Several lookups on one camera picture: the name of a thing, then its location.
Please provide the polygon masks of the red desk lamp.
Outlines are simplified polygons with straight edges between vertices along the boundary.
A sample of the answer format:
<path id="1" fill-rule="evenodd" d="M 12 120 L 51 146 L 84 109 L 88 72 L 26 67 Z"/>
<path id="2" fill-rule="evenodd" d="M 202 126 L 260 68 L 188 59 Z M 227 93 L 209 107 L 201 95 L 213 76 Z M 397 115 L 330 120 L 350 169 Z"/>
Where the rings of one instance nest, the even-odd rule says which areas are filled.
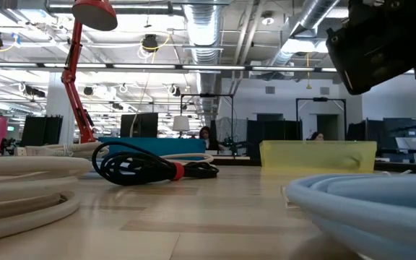
<path id="1" fill-rule="evenodd" d="M 118 21 L 116 13 L 108 0 L 75 0 L 71 8 L 71 13 L 74 16 L 74 27 L 70 50 L 64 71 L 61 75 L 61 81 L 65 86 L 79 128 L 80 142 L 94 142 L 95 138 L 87 118 L 86 110 L 82 106 L 75 86 L 77 65 L 82 48 L 82 27 L 85 25 L 95 30 L 111 31 L 117 27 Z"/>

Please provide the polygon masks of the black background equipment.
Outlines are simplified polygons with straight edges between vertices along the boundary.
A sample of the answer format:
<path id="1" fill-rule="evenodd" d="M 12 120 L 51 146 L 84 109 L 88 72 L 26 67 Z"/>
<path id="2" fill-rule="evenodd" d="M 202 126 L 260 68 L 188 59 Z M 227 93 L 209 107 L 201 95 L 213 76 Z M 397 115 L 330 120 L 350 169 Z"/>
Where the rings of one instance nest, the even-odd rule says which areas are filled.
<path id="1" fill-rule="evenodd" d="M 0 155 L 14 155 L 15 149 L 17 147 L 16 145 L 17 140 L 14 138 L 6 139 L 3 138 L 0 144 Z"/>

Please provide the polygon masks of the teal plastic bin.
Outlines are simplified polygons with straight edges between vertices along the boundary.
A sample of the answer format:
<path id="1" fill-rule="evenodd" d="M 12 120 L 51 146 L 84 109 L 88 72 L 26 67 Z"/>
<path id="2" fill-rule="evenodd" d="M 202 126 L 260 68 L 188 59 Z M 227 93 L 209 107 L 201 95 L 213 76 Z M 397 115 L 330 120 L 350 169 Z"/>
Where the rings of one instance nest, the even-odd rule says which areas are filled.
<path id="1" fill-rule="evenodd" d="M 151 137 L 100 137 L 102 144 L 106 142 L 123 142 L 141 148 L 152 154 L 162 157 L 163 155 L 177 154 L 204 154 L 205 144 L 200 139 L 174 139 L 174 138 L 151 138 Z"/>

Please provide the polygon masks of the bright ceiling light panel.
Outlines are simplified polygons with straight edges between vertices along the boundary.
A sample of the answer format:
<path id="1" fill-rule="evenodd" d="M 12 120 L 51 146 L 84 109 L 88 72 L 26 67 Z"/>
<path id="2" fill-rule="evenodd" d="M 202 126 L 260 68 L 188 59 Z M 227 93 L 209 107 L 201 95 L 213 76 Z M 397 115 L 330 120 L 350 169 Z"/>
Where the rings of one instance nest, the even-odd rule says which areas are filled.
<path id="1" fill-rule="evenodd" d="M 288 39 L 281 49 L 282 53 L 328 53 L 326 43 L 322 40 Z"/>

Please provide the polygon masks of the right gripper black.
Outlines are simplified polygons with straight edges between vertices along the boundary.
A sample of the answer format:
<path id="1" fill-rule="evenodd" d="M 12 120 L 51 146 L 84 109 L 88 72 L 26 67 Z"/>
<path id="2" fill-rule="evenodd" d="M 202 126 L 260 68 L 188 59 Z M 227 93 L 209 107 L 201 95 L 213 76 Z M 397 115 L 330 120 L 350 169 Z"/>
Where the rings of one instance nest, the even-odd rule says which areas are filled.
<path id="1" fill-rule="evenodd" d="M 413 71 L 416 79 L 416 0 L 349 0 L 349 17 L 326 31 L 326 47 L 351 95 Z"/>

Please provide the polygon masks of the silver slanted ventilation duct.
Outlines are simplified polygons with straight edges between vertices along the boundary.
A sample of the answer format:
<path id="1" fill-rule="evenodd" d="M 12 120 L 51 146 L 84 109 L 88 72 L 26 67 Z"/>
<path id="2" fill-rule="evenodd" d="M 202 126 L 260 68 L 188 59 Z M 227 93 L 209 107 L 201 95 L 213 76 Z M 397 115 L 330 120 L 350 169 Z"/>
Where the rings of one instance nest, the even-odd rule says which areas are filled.
<path id="1" fill-rule="evenodd" d="M 339 0 L 305 0 L 301 12 L 288 17 L 281 30 L 281 47 L 288 39 L 315 40 L 318 26 Z M 284 66 L 294 53 L 282 53 L 280 49 L 269 60 L 268 66 Z"/>

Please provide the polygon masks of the long ceiling light strip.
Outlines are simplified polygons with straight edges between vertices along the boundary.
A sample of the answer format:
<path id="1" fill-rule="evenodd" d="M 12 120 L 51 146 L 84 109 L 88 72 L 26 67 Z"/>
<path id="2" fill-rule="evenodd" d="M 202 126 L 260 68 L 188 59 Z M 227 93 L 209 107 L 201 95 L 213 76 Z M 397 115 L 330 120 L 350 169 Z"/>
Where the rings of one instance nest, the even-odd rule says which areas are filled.
<path id="1" fill-rule="evenodd" d="M 10 69 L 62 69 L 62 63 L 0 62 L 0 68 Z M 239 66 L 239 65 L 187 65 L 187 64 L 77 64 L 86 70 L 128 69 L 128 70 L 187 70 L 187 71 L 243 71 L 243 72 L 314 72 L 336 73 L 335 68 L 307 66 Z"/>

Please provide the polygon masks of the black computer monitor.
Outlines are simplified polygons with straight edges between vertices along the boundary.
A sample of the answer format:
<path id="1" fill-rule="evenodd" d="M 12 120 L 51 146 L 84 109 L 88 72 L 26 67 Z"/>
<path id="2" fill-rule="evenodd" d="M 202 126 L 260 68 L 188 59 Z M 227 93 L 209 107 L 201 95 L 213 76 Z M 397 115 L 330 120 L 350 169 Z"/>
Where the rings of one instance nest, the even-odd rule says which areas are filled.
<path id="1" fill-rule="evenodd" d="M 49 116 L 45 119 L 44 144 L 50 145 L 59 143 L 62 123 L 63 116 L 60 115 Z"/>
<path id="2" fill-rule="evenodd" d="M 158 114 L 140 113 L 121 116 L 120 137 L 157 137 Z"/>
<path id="3" fill-rule="evenodd" d="M 26 117 L 20 145 L 22 147 L 43 145 L 45 126 L 46 117 Z"/>

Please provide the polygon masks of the black partition panel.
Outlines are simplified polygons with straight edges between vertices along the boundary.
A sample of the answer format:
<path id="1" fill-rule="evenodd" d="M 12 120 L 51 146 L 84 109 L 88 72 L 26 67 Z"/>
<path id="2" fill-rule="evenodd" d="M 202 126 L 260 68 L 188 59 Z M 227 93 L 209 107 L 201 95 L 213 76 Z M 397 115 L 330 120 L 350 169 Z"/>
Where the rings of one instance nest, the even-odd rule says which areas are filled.
<path id="1" fill-rule="evenodd" d="M 259 145 L 264 140 L 300 140 L 302 121 L 248 121 L 247 156 L 260 161 Z"/>

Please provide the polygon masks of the white lampshade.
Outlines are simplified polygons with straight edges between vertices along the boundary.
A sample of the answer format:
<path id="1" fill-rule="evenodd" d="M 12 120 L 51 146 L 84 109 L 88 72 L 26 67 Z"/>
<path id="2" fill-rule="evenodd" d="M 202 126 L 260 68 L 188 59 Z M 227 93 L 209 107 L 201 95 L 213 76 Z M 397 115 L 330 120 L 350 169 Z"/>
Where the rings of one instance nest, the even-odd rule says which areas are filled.
<path id="1" fill-rule="evenodd" d="M 189 117 L 188 116 L 175 116 L 173 119 L 173 130 L 177 132 L 189 131 Z"/>

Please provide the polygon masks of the dark partition panel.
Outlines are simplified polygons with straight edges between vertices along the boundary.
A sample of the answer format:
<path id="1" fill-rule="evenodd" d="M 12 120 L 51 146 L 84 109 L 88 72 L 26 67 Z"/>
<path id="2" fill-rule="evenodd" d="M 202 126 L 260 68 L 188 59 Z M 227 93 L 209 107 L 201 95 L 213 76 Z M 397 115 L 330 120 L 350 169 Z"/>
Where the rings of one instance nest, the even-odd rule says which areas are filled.
<path id="1" fill-rule="evenodd" d="M 360 123 L 350 123 L 347 128 L 347 141 L 381 142 L 386 137 L 383 121 L 365 119 Z"/>

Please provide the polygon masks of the grey screen monitor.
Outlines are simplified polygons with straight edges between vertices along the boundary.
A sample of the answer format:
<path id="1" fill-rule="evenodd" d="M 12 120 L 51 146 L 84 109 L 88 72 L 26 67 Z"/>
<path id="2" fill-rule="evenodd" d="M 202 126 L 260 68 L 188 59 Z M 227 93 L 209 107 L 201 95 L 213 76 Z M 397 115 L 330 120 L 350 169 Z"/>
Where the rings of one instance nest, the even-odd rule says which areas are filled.
<path id="1" fill-rule="evenodd" d="M 416 118 L 384 118 L 383 124 L 389 137 L 416 138 Z"/>

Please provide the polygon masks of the yellow plastic bin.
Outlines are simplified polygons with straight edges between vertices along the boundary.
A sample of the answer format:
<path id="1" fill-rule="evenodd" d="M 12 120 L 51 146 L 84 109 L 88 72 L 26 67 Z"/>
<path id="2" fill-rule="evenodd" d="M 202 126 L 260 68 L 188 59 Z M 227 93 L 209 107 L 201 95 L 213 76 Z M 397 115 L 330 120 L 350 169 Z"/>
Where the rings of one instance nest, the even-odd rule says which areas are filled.
<path id="1" fill-rule="evenodd" d="M 287 173 L 371 173 L 377 144 L 359 141 L 269 140 L 259 145 L 261 166 Z"/>

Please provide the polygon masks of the black metal frame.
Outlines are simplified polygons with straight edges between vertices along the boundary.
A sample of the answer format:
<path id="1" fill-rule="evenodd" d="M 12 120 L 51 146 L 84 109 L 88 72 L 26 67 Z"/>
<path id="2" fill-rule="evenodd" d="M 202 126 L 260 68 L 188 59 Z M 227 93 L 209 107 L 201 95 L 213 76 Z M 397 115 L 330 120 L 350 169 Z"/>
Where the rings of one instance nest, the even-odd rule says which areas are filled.
<path id="1" fill-rule="evenodd" d="M 299 107 L 299 102 L 301 100 L 304 100 L 306 102 L 308 101 L 312 101 L 312 102 L 317 102 L 317 103 L 325 103 L 325 102 L 329 102 L 332 101 L 333 104 L 335 104 L 337 107 L 340 108 L 340 110 L 343 111 L 343 119 L 344 119 L 344 140 L 346 140 L 347 138 L 347 100 L 346 99 L 341 99 L 341 98 L 327 98 L 327 97 L 298 97 L 295 99 L 295 121 L 297 122 L 296 124 L 298 124 L 300 122 L 300 107 Z"/>
<path id="2" fill-rule="evenodd" d="M 232 156 L 236 156 L 234 152 L 235 149 L 235 142 L 234 142 L 234 95 L 233 94 L 215 94 L 215 93 L 201 93 L 201 94 L 182 94 L 180 96 L 180 115 L 183 112 L 183 99 L 185 97 L 198 97 L 198 98 L 230 98 L 230 142 L 223 142 L 223 145 L 229 144 L 230 151 L 232 152 Z"/>

